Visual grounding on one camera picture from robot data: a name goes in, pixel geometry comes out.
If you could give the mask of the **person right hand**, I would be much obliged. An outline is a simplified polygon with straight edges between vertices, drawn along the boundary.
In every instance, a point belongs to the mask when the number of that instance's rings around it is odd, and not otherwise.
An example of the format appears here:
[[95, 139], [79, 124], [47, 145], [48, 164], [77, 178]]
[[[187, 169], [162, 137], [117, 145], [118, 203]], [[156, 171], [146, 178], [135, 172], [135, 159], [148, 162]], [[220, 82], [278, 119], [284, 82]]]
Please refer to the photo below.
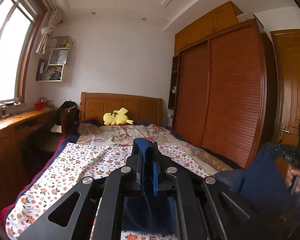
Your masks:
[[289, 164], [286, 173], [286, 178], [285, 178], [285, 184], [287, 187], [290, 187], [292, 185], [292, 179], [294, 176], [297, 176], [299, 179], [298, 184], [295, 188], [295, 193], [299, 193], [300, 192], [300, 169], [296, 169]]

